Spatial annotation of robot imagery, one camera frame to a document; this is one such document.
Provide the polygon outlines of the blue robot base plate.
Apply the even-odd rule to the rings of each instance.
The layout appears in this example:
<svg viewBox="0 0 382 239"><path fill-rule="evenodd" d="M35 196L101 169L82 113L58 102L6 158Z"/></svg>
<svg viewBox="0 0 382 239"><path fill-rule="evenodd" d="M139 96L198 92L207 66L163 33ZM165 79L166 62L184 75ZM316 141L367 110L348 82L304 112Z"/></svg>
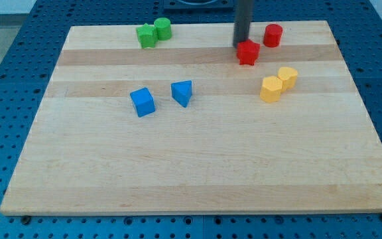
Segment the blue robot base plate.
<svg viewBox="0 0 382 239"><path fill-rule="evenodd" d="M163 9L170 10L218 10L233 9L234 0L162 0Z"/></svg>

